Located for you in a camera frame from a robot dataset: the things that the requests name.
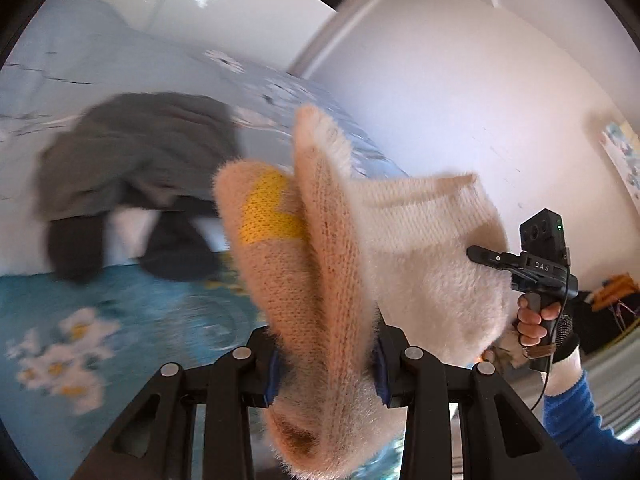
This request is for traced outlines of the blue sleeved right forearm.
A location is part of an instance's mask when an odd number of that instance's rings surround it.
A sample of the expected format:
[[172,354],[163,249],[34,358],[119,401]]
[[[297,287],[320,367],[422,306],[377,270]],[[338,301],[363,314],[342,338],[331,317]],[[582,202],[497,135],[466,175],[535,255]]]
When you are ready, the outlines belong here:
[[638,479],[639,445],[602,427],[578,349],[551,367],[544,428],[582,479]]

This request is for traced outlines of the right hand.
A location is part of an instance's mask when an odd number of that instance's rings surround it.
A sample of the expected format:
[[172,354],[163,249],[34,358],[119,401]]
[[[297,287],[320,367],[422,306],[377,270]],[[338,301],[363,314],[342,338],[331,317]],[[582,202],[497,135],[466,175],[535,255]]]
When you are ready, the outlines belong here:
[[526,354],[533,359],[542,356],[544,351],[550,351],[550,342],[544,342],[544,338],[551,336],[554,330],[553,363],[580,363],[579,337],[574,332],[572,317],[561,312],[558,302],[535,311],[532,305],[536,298],[536,295],[518,298],[516,330]]

